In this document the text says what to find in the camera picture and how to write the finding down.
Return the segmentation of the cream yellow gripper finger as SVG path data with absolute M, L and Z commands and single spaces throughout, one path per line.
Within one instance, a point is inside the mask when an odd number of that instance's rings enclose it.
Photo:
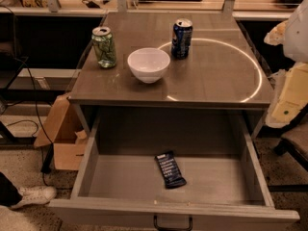
M 308 104 L 308 64 L 295 63 L 288 71 L 279 70 L 273 77 L 274 97 L 265 123 L 271 128 L 282 128 Z

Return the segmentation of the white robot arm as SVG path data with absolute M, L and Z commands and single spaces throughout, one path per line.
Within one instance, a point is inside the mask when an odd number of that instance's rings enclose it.
M 279 70 L 275 79 L 274 97 L 266 116 L 266 125 L 282 128 L 308 104 L 308 0 L 303 0 L 288 20 L 279 23 L 265 36 L 269 45 L 283 46 L 284 56 L 295 64 Z

